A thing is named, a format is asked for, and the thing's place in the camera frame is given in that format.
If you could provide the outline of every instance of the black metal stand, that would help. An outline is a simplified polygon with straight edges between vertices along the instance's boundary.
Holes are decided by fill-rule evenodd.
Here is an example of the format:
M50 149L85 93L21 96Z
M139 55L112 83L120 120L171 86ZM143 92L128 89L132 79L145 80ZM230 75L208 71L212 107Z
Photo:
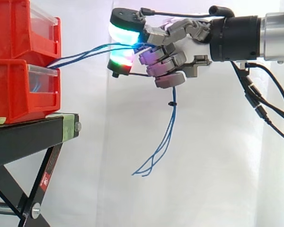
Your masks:
M0 125L0 214L16 215L19 227L49 227L41 205L62 144L79 135L77 114L53 114L47 119L16 125ZM5 168L5 164L47 149L29 197Z

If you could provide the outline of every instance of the blue wire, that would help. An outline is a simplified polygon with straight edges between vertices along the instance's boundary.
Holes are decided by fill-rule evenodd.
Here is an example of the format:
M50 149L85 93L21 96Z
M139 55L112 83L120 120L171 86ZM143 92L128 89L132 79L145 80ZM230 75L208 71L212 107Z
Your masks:
M116 49L112 49L112 50L98 52L98 53L95 53L95 54L90 54L91 52L99 51L99 50L101 50L103 48L106 48L106 47L109 47L109 46L113 46L113 45L127 46L128 48L116 48ZM135 45L121 44L121 43L103 44L103 45L97 46L97 47L95 47L95 48L93 48L92 50L89 50L89 51L85 51L85 52L78 53L78 54L75 54L75 55L72 55L72 56L67 56L67 57L62 57L62 58L56 59L56 60L52 61L51 63L49 63L47 65L47 68L54 70L54 69L57 69L57 68L60 68L60 67L72 64L72 63L76 63L76 62L81 61L83 59L86 59L86 58L89 58L89 57L92 57L92 56L96 56L98 54L102 54L102 53L106 53L106 52L110 52L110 51L116 51L116 50L138 49L138 48L140 48L142 46L155 47L152 44L146 44L146 43L138 43L138 44L135 44ZM71 60L71 61L67 61L67 62L64 62L64 63L57 64L57 65L49 67L50 65L52 65L52 64L54 64L54 63L56 63L56 62L58 62L60 60L66 60L66 59L71 59L71 58L75 58L75 57L78 57L78 58L76 58L74 60ZM35 87L33 89L33 92L38 92L40 87L41 87L41 84L37 81L36 85L35 85Z
M85 52L78 53L78 54L75 54L75 55L72 55L72 56L68 56L68 57L63 57L63 58L56 59L56 60L54 60L53 62L49 63L47 67L48 67L48 68L51 68L51 67L49 67L50 65L52 65L52 64L54 64L54 63L56 63L56 62L58 62L58 61L60 61L60 60L70 59L70 58L79 57L79 56L80 56L80 57L79 57L78 59L81 59L82 57L83 57L82 59L84 59L84 57L85 57L87 54L91 53L91 52L99 51L99 50L101 50L101 49L103 49L103 48L106 48L106 47L109 47L109 46L114 46L114 45L127 46L127 47L131 47L131 49L136 49L136 48L139 48L139 47L142 47L142 46L155 47L155 46L152 45L152 44L146 44L146 43L137 43L137 44L134 44L134 45L121 44L121 43L103 44L103 45L97 46L97 47L95 47L94 49L89 50L89 51L85 51Z
M177 101L177 94L176 94L176 88L173 87L173 102L176 103ZM176 120L176 112L177 112L177 107L176 106L173 106L173 112L172 112L172 115L171 115L171 119L169 121L169 125L167 127L167 130L165 132L165 135L163 137L163 140L162 142L159 144L158 148L156 149L156 151L144 162L144 164L139 168L137 169L132 175L136 175L136 174L144 174L146 172L148 172L147 174L145 175L142 175L142 177L146 177L146 176L149 176L153 170L153 167L163 158L163 156L166 154L168 148L169 148L169 144L170 144L170 140L171 140L171 136L172 136L172 132L173 132L173 128L174 128L174 124L175 124L175 120ZM156 156L156 154L158 154L163 148L164 146L166 145L165 147L165 150L164 152L162 153L162 155L158 158L157 161L154 162L154 158ZM151 166L146 169L146 170L143 170L143 171L140 171L148 162L149 160L151 160Z
M71 56L67 56L67 57L62 57L62 58L59 58L59 59L56 59L54 61L52 61L51 63L49 63L46 67L49 67L50 65L60 61L60 60L65 60L65 59L70 59L70 58L75 58L75 57L79 57L79 56L84 56L86 54L89 54L93 51L98 51L98 50L101 50L105 47L108 47L108 46L113 46L113 45L119 45L119 46L130 46L130 45L127 45L127 44L121 44L121 43L112 43L112 44L103 44L103 45L100 45L100 46L97 46L89 51L85 51L85 52L82 52L82 53L78 53L78 54L75 54L75 55L71 55Z
M83 56L83 57L79 57L79 58L76 58L76 59L74 59L74 60L67 61L67 62L58 64L58 65L54 65L54 66L51 66L51 67L48 67L48 68L55 70L55 69L57 69L57 68L60 68L60 67L66 66L66 65L69 65L69 64L72 64L72 63L76 63L76 62L81 61L81 60L83 60L83 59L86 59L86 58L89 58L89 57L92 57L92 56L96 56L96 55L98 55L98 54L107 53L107 52L111 52L111 51L131 50L131 49L135 49L135 47L116 48L116 49L101 51L101 52L97 52L97 53L94 53L94 54L90 54L90 55L86 55L86 56Z

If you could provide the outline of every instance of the clear bin window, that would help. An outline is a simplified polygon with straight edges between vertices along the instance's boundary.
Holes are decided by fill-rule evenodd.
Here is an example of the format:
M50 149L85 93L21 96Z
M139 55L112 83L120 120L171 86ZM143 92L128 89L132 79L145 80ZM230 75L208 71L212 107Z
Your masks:
M58 71L35 65L28 65L29 90L39 93L57 93L55 80Z
M31 20L31 29L38 35L54 41L54 26L58 25L58 20L33 3L30 3L30 20Z

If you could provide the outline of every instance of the red storage bin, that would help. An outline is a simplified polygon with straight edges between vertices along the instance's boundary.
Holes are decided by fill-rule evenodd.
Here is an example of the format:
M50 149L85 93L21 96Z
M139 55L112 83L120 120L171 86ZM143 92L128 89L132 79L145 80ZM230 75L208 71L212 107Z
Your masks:
M0 59L45 67L61 58L61 23L29 0L0 0Z
M59 70L0 60L0 123L45 118L60 106Z

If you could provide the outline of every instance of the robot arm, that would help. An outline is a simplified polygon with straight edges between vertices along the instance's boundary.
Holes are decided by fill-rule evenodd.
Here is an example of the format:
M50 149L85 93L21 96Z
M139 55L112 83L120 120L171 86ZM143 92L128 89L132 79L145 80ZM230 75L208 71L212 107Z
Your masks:
M186 78L197 76L198 66L208 66L212 61L248 61L258 57L284 61L284 12L268 13L263 18L235 17L230 9L215 6L210 8L209 16L223 18L211 21L185 18L151 27L145 16L155 15L154 11L131 10L126 14L127 9L117 10L119 15L123 10L117 24L124 26L131 21L127 29L132 27L135 31L139 25L140 41L155 45L142 52L139 60L147 66L147 73L155 78L157 87L182 84Z

